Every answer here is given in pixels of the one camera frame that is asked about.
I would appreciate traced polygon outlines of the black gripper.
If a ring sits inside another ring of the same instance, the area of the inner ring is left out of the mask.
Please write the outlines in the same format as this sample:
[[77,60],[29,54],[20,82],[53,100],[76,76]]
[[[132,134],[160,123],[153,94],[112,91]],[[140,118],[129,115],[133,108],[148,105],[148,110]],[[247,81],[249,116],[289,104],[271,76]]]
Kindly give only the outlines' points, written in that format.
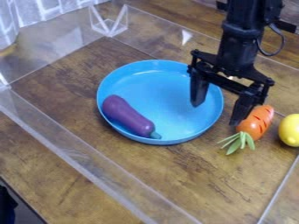
[[225,20],[216,54],[190,51],[190,105],[205,101],[209,84],[217,85],[237,95],[228,125],[237,126],[248,117],[252,108],[265,100],[267,91],[275,85],[253,67],[260,48],[263,26],[245,27]]

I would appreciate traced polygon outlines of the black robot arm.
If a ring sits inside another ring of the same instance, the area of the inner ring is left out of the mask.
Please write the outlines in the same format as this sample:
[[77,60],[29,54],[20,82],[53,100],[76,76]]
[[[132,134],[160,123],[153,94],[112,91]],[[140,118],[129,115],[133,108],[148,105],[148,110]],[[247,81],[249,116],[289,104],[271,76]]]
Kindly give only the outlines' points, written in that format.
[[248,117],[252,108],[264,103],[273,80],[253,66],[259,54],[264,28],[277,32],[275,21],[283,9],[283,0],[228,0],[218,50],[214,54],[190,51],[190,105],[205,101],[210,84],[237,95],[229,125],[236,126]]

